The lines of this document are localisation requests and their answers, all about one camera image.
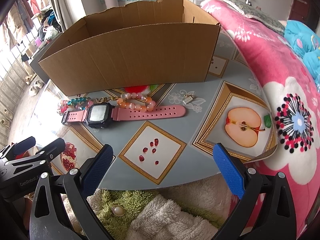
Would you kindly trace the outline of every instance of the screw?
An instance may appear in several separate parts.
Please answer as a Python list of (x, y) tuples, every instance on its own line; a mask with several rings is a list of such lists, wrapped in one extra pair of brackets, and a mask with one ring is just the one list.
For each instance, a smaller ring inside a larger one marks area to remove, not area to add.
[(249, 169), (248, 169), (248, 172), (249, 172), (250, 174), (256, 174), (256, 170), (255, 170), (254, 168), (249, 168)]
[(73, 169), (71, 169), (71, 170), (69, 171), (69, 173), (70, 173), (71, 175), (76, 175), (76, 174), (78, 173), (78, 169), (73, 168)]
[(41, 178), (42, 179), (45, 179), (46, 177), (48, 177), (48, 173), (47, 172), (44, 172), (41, 174)]
[(278, 173), (278, 176), (281, 178), (281, 179), (284, 179), (285, 178), (285, 174), (283, 172), (279, 172)]

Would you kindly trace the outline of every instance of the white curtain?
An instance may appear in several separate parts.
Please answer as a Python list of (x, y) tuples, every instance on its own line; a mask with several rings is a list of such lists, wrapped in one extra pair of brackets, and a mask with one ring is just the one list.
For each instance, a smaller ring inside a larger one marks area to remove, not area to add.
[(50, 3), (55, 12), (57, 21), (61, 25), (62, 31), (66, 31), (66, 29), (73, 25), (73, 22), (65, 0), (50, 0)]

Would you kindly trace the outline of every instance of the floral blanket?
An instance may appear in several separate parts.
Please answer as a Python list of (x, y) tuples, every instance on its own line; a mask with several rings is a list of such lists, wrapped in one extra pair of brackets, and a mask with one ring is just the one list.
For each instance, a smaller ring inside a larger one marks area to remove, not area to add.
[[(320, 187), (319, 93), (302, 60), (289, 43), (262, 23), (246, 18), (222, 0), (206, 0), (202, 8), (221, 23), (259, 80), (278, 131), (279, 144), (269, 158), (249, 163), (261, 174), (286, 174), (293, 196), (297, 237)], [(247, 224), (252, 227), (264, 195)], [(230, 210), (236, 204), (233, 198)]]

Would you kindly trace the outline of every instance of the watch strap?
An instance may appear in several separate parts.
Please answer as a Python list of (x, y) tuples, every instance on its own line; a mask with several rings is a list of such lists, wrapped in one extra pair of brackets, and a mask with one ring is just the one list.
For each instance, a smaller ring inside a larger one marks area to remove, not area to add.
[(87, 118), (87, 109), (76, 112), (68, 112), (65, 122), (84, 122)]
[(153, 111), (144, 113), (133, 109), (116, 107), (112, 109), (111, 117), (114, 121), (136, 121), (182, 117), (185, 113), (186, 108), (181, 105), (158, 106)]

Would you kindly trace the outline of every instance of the watch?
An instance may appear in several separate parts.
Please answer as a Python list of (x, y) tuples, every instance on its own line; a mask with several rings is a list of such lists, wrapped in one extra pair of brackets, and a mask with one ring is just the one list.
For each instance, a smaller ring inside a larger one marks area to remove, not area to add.
[(88, 109), (76, 112), (66, 111), (61, 123), (86, 122), (91, 128), (106, 128), (112, 121), (135, 121), (182, 117), (186, 109), (181, 105), (158, 106), (151, 112), (120, 108), (110, 103), (94, 104)]

